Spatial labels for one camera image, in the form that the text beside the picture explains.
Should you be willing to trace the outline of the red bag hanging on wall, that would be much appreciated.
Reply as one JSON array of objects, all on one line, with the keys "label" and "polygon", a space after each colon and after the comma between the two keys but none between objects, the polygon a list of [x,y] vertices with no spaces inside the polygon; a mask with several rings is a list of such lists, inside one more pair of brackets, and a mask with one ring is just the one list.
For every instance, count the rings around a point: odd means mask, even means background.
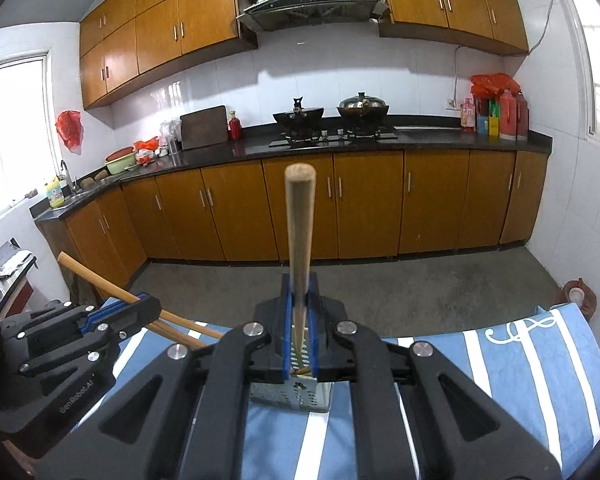
[{"label": "red bag hanging on wall", "polygon": [[56,131],[65,148],[72,154],[82,153],[84,128],[78,110],[64,110],[55,122]]}]

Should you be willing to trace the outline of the red plastic bag on counter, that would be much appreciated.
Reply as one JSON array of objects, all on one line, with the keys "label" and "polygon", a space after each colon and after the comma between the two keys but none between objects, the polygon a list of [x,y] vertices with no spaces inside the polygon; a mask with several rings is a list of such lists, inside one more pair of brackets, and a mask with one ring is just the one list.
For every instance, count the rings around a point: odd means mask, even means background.
[{"label": "red plastic bag on counter", "polygon": [[505,90],[509,90],[513,96],[520,92],[518,82],[506,73],[478,74],[469,80],[470,92],[475,98],[497,100]]}]

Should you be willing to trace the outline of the steel range hood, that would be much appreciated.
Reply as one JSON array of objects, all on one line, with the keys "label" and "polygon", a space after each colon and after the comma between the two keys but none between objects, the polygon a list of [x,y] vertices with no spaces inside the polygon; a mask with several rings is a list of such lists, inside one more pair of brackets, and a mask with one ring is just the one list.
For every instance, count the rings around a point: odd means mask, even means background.
[{"label": "steel range hood", "polygon": [[332,23],[379,20],[386,0],[258,0],[237,21],[253,32]]}]

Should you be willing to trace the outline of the black wok with lid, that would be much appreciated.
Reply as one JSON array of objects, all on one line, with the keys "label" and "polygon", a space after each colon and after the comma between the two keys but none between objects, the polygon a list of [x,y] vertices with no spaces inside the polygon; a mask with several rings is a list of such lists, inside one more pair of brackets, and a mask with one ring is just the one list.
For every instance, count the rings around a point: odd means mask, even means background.
[{"label": "black wok with lid", "polygon": [[372,131],[384,123],[389,105],[381,98],[360,91],[356,96],[342,100],[337,110],[344,128]]}]

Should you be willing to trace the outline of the black gas stove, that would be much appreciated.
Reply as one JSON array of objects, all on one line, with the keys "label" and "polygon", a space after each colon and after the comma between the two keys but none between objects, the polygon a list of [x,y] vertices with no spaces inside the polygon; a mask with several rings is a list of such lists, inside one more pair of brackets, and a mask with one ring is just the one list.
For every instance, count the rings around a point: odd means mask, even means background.
[{"label": "black gas stove", "polygon": [[396,140],[398,135],[392,129],[381,127],[372,133],[355,133],[343,128],[330,128],[323,130],[311,139],[294,140],[284,136],[282,140],[274,140],[268,144],[269,148],[315,148],[332,143],[379,142]]}]

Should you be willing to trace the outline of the red bottle on counter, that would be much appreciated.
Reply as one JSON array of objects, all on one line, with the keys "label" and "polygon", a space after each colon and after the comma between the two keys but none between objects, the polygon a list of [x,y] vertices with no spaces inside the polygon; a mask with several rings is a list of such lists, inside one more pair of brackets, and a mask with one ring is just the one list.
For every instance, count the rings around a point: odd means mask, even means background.
[{"label": "red bottle on counter", "polygon": [[242,123],[240,122],[234,110],[230,111],[230,120],[228,121],[228,132],[230,133],[230,140],[242,140]]}]

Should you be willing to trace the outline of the yellow dish soap bottle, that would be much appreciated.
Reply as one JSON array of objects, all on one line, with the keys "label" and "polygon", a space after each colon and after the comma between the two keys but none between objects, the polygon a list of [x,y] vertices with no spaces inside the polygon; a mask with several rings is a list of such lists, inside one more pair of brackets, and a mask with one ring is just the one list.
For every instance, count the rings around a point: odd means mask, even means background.
[{"label": "yellow dish soap bottle", "polygon": [[54,177],[53,180],[46,183],[45,189],[50,208],[58,208],[65,203],[65,196],[62,192],[61,182],[58,177]]}]

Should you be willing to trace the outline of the black stone countertop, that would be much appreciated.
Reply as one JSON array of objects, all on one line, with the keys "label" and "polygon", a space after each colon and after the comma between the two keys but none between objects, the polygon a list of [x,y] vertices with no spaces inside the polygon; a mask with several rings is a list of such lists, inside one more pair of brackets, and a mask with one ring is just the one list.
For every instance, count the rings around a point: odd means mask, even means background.
[{"label": "black stone countertop", "polygon": [[377,139],[348,139],[336,133],[336,128],[341,125],[340,120],[329,117],[325,120],[325,124],[328,125],[327,132],[319,141],[299,145],[292,145],[286,141],[282,129],[276,125],[249,127],[246,136],[240,141],[180,151],[173,156],[159,157],[146,166],[140,165],[125,170],[122,174],[95,184],[87,191],[80,191],[76,196],[71,197],[65,206],[53,209],[46,198],[37,200],[30,208],[30,215],[36,224],[60,220],[116,185],[175,171],[201,169],[233,162],[249,162],[253,159],[350,151],[432,150],[433,148],[526,151],[547,155],[553,151],[553,138],[534,130],[528,133],[527,140],[511,141],[502,140],[497,136],[466,132],[460,128],[460,121],[452,117],[391,115],[386,119],[386,123],[387,131]]}]

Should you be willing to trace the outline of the blue white striped cloth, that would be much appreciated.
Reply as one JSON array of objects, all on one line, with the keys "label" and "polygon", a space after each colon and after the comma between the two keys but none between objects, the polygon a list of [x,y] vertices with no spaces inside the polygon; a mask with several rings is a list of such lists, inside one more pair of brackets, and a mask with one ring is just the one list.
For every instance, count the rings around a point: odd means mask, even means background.
[{"label": "blue white striped cloth", "polygon": [[[600,347],[575,304],[425,339],[554,453],[565,477],[600,442]],[[332,387],[326,413],[250,404],[242,478],[355,476],[347,385]]]}]

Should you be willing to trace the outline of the black pot with utensils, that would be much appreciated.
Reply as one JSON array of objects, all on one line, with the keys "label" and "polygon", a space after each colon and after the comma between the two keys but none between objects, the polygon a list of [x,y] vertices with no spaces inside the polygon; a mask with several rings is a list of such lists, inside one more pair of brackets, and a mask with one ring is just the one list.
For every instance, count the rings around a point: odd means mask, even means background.
[{"label": "black pot with utensils", "polygon": [[322,132],[321,120],[323,107],[304,107],[302,96],[294,98],[294,107],[290,112],[274,113],[275,121],[283,127],[289,139],[311,139]]}]

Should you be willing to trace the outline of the upper wooden wall cabinets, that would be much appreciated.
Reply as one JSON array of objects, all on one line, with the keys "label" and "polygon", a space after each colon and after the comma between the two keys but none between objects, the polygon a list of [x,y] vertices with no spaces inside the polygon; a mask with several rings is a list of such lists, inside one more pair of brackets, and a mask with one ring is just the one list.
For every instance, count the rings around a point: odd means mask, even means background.
[{"label": "upper wooden wall cabinets", "polygon": [[261,32],[370,21],[384,37],[529,52],[518,0],[104,0],[80,25],[83,105],[252,49]]}]

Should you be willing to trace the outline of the green plastic utensil holder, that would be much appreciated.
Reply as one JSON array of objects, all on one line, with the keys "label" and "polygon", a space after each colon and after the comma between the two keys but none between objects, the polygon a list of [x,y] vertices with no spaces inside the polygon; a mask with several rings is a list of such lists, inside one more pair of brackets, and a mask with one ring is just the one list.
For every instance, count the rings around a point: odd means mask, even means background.
[{"label": "green plastic utensil holder", "polygon": [[291,348],[292,374],[283,384],[250,386],[250,400],[286,410],[326,413],[332,405],[332,383],[318,382],[309,369],[309,334],[304,332],[301,356]]}]

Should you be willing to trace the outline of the wooden chopstick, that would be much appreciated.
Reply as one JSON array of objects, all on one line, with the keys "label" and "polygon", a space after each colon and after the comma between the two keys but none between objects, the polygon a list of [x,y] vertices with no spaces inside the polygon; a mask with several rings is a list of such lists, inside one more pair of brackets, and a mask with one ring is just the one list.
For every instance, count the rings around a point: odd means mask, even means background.
[{"label": "wooden chopstick", "polygon": [[291,281],[292,344],[301,356],[306,330],[313,238],[316,170],[306,162],[286,167],[285,193]]},{"label": "wooden chopstick", "polygon": [[[108,292],[108,294],[114,298],[123,300],[128,304],[135,304],[136,302],[140,301],[140,298],[133,295],[132,292],[128,292],[116,284],[111,283],[110,281],[106,280],[106,278],[103,278],[91,269],[84,266],[82,263],[79,263],[78,260],[72,258],[65,252],[61,252],[58,255],[57,261],[64,268],[70,270],[80,278],[84,278],[85,281],[88,281],[96,288],[101,289],[104,292]],[[187,328],[188,330],[193,330],[197,334],[206,335],[216,340],[219,340],[223,337],[223,333],[220,333],[217,330],[212,330],[212,328],[207,326],[201,326],[195,322],[186,320],[186,318],[181,318],[180,316],[167,310],[162,310],[158,320],[149,323],[147,328],[151,332],[163,336],[164,338],[176,342],[177,344],[185,344],[188,348],[200,349],[204,347],[204,343],[202,341],[181,333],[179,330],[171,326],[171,323]]]}]

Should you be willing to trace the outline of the lower wooden kitchen cabinets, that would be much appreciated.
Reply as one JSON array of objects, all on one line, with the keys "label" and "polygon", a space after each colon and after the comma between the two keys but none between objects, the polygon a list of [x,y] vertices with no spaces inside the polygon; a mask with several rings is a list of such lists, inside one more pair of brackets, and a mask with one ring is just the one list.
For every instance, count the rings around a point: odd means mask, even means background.
[{"label": "lower wooden kitchen cabinets", "polygon": [[38,228],[118,286],[149,260],[298,268],[488,248],[531,236],[547,162],[469,148],[253,159],[117,183]]}]

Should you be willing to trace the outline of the dark wooden cutting board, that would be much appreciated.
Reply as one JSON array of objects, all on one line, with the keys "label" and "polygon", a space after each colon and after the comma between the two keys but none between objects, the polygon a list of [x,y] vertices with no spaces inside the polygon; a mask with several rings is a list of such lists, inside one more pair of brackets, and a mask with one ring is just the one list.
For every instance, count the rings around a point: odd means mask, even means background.
[{"label": "dark wooden cutting board", "polygon": [[181,136],[184,151],[225,143],[228,140],[226,107],[219,105],[181,116]]}]

